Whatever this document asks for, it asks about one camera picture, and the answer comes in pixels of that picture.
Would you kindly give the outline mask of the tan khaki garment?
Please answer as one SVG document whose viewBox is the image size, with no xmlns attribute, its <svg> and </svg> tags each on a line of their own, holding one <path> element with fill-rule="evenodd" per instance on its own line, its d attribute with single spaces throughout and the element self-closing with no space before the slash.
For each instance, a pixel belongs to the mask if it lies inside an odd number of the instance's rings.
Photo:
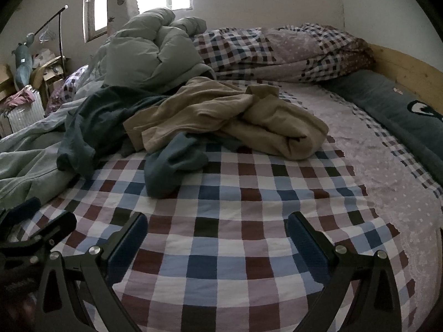
<svg viewBox="0 0 443 332">
<path fill-rule="evenodd" d="M 329 132 L 322 120 L 281 99 L 275 86 L 241 89 L 202 76 L 159 105 L 136 112 L 123 126 L 137 151 L 156 152 L 179 133 L 216 132 L 288 160 L 312 156 Z"/>
</svg>

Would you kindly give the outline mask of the light blue grey garment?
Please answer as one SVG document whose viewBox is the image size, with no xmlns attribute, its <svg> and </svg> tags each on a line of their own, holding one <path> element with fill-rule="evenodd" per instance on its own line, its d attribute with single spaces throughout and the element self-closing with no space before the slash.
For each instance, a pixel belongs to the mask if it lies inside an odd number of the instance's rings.
<svg viewBox="0 0 443 332">
<path fill-rule="evenodd" d="M 101 82 L 88 82 L 72 102 L 1 140 L 1 208 L 12 209 L 32 197 L 44 205 L 66 189 L 74 174 L 56 165 L 65 120 L 101 86 Z"/>
</svg>

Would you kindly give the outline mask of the plaid checkered bed sheet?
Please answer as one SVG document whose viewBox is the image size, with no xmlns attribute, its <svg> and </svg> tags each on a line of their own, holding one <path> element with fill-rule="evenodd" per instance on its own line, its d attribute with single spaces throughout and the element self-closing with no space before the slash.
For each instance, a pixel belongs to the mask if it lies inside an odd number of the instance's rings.
<svg viewBox="0 0 443 332">
<path fill-rule="evenodd" d="M 442 188 L 408 149 L 335 94 L 286 85 L 282 99 L 330 128 L 321 150 L 295 162 L 207 147 L 208 164 L 173 198 L 152 199 L 144 156 L 112 156 L 45 205 L 17 232 L 25 239 L 62 211 L 76 230 L 58 246 L 84 253 L 134 212 L 149 229 L 116 294 L 143 331 L 292 331 L 321 285 L 285 230 L 301 212 L 332 243 L 386 252 L 403 330 L 416 331 L 442 280 Z"/>
</svg>

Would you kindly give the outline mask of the dark teal garment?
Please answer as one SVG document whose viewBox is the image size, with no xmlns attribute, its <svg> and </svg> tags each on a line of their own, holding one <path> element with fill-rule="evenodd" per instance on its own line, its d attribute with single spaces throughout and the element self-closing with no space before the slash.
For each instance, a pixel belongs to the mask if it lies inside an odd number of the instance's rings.
<svg viewBox="0 0 443 332">
<path fill-rule="evenodd" d="M 90 179 L 98 161 L 114 153 L 126 157 L 135 152 L 123 122 L 135 112 L 157 107 L 166 97 L 144 90 L 106 87 L 91 94 L 65 120 L 65 135 L 57 152 L 56 166 Z M 241 151 L 244 144 L 224 133 L 180 133 L 160 151 L 144 160 L 146 193 L 155 199 L 178 194 L 184 177 L 202 169 L 209 159 L 205 146 Z"/>
</svg>

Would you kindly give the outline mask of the pink cloth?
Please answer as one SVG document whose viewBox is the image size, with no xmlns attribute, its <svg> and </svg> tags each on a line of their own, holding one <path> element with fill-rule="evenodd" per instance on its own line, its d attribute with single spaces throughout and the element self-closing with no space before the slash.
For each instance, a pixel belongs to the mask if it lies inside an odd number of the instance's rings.
<svg viewBox="0 0 443 332">
<path fill-rule="evenodd" d="M 24 106 L 35 102 L 34 89 L 31 85 L 26 85 L 16 94 L 7 97 L 1 105 L 2 110 L 13 110 L 16 107 Z"/>
</svg>

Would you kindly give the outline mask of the plaid pillow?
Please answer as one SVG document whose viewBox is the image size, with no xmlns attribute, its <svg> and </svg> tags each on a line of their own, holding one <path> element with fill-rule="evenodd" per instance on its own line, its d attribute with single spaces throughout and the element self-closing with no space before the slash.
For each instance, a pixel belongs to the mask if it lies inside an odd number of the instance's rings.
<svg viewBox="0 0 443 332">
<path fill-rule="evenodd" d="M 50 98 L 45 108 L 44 115 L 46 117 L 53 112 L 56 112 L 62 104 L 71 102 L 74 99 L 74 95 L 77 92 L 77 80 L 86 72 L 87 68 L 88 65 L 86 64 L 81 68 L 78 68 L 66 79 L 54 83 L 55 87 L 50 94 Z"/>
</svg>

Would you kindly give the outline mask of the stacked cardboard boxes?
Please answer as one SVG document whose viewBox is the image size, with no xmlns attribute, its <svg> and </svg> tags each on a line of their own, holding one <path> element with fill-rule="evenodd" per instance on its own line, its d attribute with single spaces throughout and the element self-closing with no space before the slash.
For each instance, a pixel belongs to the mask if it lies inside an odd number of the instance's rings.
<svg viewBox="0 0 443 332">
<path fill-rule="evenodd" d="M 34 69 L 30 76 L 30 84 L 33 89 L 40 93 L 43 107 L 47 106 L 53 84 L 65 78 L 65 72 L 61 66 L 61 57 L 57 56 L 43 66 Z M 14 77 L 7 64 L 1 64 L 1 102 L 17 92 L 14 85 Z"/>
</svg>

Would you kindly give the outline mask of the dark teal penguin pillow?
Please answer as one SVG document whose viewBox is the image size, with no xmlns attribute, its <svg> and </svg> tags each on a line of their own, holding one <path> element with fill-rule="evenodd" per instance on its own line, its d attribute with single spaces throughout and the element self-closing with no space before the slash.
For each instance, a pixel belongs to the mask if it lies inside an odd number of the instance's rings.
<svg viewBox="0 0 443 332">
<path fill-rule="evenodd" d="M 353 103 L 394 135 L 442 183 L 442 114 L 407 89 L 373 71 L 360 70 L 321 83 Z"/>
</svg>

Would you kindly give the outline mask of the teal plush toy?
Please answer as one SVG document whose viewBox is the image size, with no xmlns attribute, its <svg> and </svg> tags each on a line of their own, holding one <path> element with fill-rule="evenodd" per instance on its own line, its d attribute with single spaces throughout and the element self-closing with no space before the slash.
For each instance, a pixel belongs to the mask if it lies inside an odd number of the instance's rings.
<svg viewBox="0 0 443 332">
<path fill-rule="evenodd" d="M 34 33 L 28 33 L 22 43 L 18 43 L 16 49 L 12 52 L 15 56 L 16 72 L 14 74 L 14 85 L 17 91 L 20 91 L 29 84 L 32 73 L 32 54 L 29 47 L 35 40 Z"/>
</svg>

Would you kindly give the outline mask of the wooden headboard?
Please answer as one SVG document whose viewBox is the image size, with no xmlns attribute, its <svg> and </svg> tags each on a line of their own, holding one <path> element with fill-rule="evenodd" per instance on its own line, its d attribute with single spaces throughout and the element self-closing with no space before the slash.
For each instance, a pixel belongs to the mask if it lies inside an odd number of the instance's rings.
<svg viewBox="0 0 443 332">
<path fill-rule="evenodd" d="M 442 114 L 443 74 L 433 66 L 399 51 L 370 44 L 376 67 L 375 70 L 394 80 L 420 100 Z"/>
</svg>

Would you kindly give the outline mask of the plaid folded quilt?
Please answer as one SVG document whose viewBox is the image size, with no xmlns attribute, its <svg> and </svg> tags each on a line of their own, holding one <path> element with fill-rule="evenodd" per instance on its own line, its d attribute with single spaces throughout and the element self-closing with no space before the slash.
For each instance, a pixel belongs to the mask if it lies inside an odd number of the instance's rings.
<svg viewBox="0 0 443 332">
<path fill-rule="evenodd" d="M 365 40 L 330 25 L 219 28 L 194 37 L 220 80 L 312 83 L 375 65 Z"/>
</svg>

